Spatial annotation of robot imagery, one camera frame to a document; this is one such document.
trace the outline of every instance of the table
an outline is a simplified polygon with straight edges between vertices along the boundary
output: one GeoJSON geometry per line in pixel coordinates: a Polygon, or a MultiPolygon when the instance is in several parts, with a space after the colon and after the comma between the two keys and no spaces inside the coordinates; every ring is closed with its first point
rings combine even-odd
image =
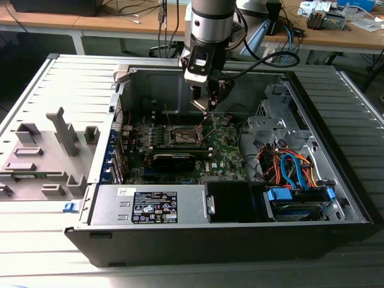
{"type": "MultiPolygon", "coordinates": [[[[379,54],[384,48],[384,32],[381,30],[368,32],[351,23],[347,23],[344,30],[312,30],[307,28],[307,18],[297,15],[300,0],[283,0],[283,7],[288,19],[296,28],[305,30],[301,49],[323,50],[333,52],[379,54]]],[[[376,6],[372,13],[383,13],[384,8],[376,6]]],[[[264,41],[269,44],[285,43],[287,37],[283,32],[275,36],[266,36],[264,41]]]]}
{"type": "MultiPolygon", "coordinates": [[[[134,5],[139,4],[142,1],[119,0],[119,5],[122,7],[125,2],[129,2],[130,5],[134,5]]],[[[139,11],[154,5],[156,5],[156,2],[153,3],[147,1],[140,6],[140,9],[137,8],[136,10],[130,10],[130,12],[139,11]]],[[[8,3],[7,7],[19,23],[30,33],[71,36],[78,55],[85,54],[82,43],[83,36],[155,40],[158,35],[158,9],[140,13],[140,18],[134,18],[135,20],[140,21],[140,24],[136,24],[119,16],[108,15],[103,11],[100,12],[98,17],[82,17],[47,13],[18,13],[15,12],[11,4],[8,3]]],[[[180,5],[179,9],[179,29],[174,37],[174,40],[184,41],[184,17],[186,6],[180,5]]],[[[168,14],[168,33],[171,34],[176,27],[175,5],[169,5],[168,14]]],[[[0,31],[24,32],[17,22],[9,15],[3,5],[0,6],[0,31]]]]}
{"type": "MultiPolygon", "coordinates": [[[[129,1],[130,5],[141,3],[141,1],[137,0],[120,0],[120,6],[127,1],[129,1]]],[[[151,7],[155,5],[155,3],[157,2],[147,1],[140,7],[151,7]]],[[[305,30],[305,37],[301,43],[301,49],[379,54],[384,48],[382,31],[367,32],[350,23],[347,24],[347,28],[343,31],[328,29],[315,31],[307,29],[306,17],[297,17],[296,15],[299,4],[300,0],[284,0],[288,18],[295,23],[297,28],[305,30]]],[[[186,6],[180,5],[180,25],[174,38],[175,41],[184,40],[185,8],[186,6]]],[[[140,24],[127,21],[118,16],[108,15],[105,12],[101,12],[98,17],[82,17],[43,13],[17,13],[10,4],[8,4],[8,9],[28,32],[71,36],[76,52],[79,55],[85,54],[82,36],[156,40],[158,34],[157,9],[140,13],[140,24]]],[[[373,11],[373,13],[380,12],[384,14],[384,9],[375,8],[373,11]]],[[[172,31],[175,28],[176,22],[175,5],[169,5],[168,14],[168,31],[172,31]]],[[[23,32],[23,29],[17,25],[16,21],[8,14],[3,6],[0,7],[0,30],[23,32]]],[[[269,50],[275,50],[282,43],[285,43],[286,40],[287,37],[285,34],[280,32],[274,36],[266,36],[263,41],[263,46],[266,46],[269,50]]]]}

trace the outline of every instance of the power cable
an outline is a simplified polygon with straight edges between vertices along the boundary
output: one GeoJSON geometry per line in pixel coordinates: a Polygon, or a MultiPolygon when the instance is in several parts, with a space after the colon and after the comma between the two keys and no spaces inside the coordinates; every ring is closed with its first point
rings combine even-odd
{"type": "MultiPolygon", "coordinates": [[[[236,13],[237,15],[239,16],[240,20],[243,22],[244,24],[244,28],[245,28],[245,32],[248,32],[248,25],[247,25],[247,21],[245,21],[245,18],[244,16],[242,15],[242,13],[240,12],[239,8],[236,7],[235,8],[236,10],[236,13]]],[[[249,52],[249,54],[255,58],[256,60],[258,60],[257,63],[253,64],[251,67],[245,69],[243,72],[240,72],[239,74],[235,75],[234,77],[237,78],[237,77],[240,77],[241,75],[244,75],[245,73],[249,72],[250,70],[252,70],[253,68],[255,68],[256,66],[260,65],[261,63],[263,63],[264,65],[267,65],[267,66],[270,66],[270,67],[275,67],[275,68],[289,68],[289,67],[294,67],[296,65],[298,65],[300,63],[300,58],[295,55],[294,53],[292,52],[284,52],[284,51],[280,51],[280,52],[275,52],[275,53],[272,53],[262,59],[260,59],[255,53],[253,53],[253,51],[250,49],[248,43],[247,43],[247,40],[244,39],[243,40],[243,43],[244,43],[244,46],[246,48],[246,50],[249,52]],[[292,56],[296,59],[296,62],[292,63],[292,64],[273,64],[273,63],[269,63],[269,62],[265,62],[265,60],[268,60],[269,58],[271,57],[274,57],[274,56],[280,56],[280,55],[288,55],[288,56],[292,56]]]]}
{"type": "Polygon", "coordinates": [[[230,76],[229,79],[236,79],[238,77],[241,77],[245,74],[247,74],[248,72],[252,71],[252,69],[255,69],[257,66],[259,66],[260,64],[264,64],[266,60],[270,59],[270,58],[273,58],[275,56],[279,56],[279,55],[288,55],[288,56],[292,56],[295,58],[296,62],[294,62],[293,64],[280,64],[280,65],[277,65],[278,68],[289,68],[289,67],[294,67],[296,65],[298,65],[300,63],[300,58],[298,55],[292,53],[292,52],[284,52],[284,51],[280,51],[280,52],[275,52],[275,53],[272,53],[272,54],[269,54],[268,56],[265,56],[264,58],[260,59],[259,61],[257,61],[255,64],[249,66],[247,69],[241,71],[240,73],[234,75],[234,76],[230,76]]]}
{"type": "Polygon", "coordinates": [[[170,51],[170,47],[172,45],[172,41],[173,41],[173,38],[174,36],[176,35],[178,29],[179,29],[179,18],[180,18],[180,15],[179,15],[179,0],[176,0],[176,12],[177,12],[177,18],[176,18],[176,28],[169,40],[169,44],[168,44],[168,52],[167,52],[167,58],[169,57],[169,51],[170,51]]]}

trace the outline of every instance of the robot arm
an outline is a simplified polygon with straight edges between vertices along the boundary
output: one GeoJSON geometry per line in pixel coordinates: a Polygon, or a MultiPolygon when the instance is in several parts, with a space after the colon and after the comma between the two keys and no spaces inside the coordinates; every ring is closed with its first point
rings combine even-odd
{"type": "Polygon", "coordinates": [[[204,112],[214,109],[235,84],[221,73],[232,32],[239,29],[233,24],[235,7],[236,0],[192,0],[190,54],[182,64],[193,90],[192,103],[204,112]]]}

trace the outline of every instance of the power supply label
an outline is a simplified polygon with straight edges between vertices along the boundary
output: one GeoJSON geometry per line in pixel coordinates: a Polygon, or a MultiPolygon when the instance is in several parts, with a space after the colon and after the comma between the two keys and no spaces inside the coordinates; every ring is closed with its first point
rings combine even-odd
{"type": "Polygon", "coordinates": [[[135,192],[131,219],[133,224],[177,223],[177,192],[135,192]]]}

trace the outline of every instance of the side panel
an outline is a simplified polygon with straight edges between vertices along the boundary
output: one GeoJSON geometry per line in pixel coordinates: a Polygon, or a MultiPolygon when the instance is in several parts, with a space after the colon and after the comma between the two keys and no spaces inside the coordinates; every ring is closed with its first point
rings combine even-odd
{"type": "Polygon", "coordinates": [[[318,258],[378,231],[371,224],[74,231],[65,235],[97,267],[318,258]]]}

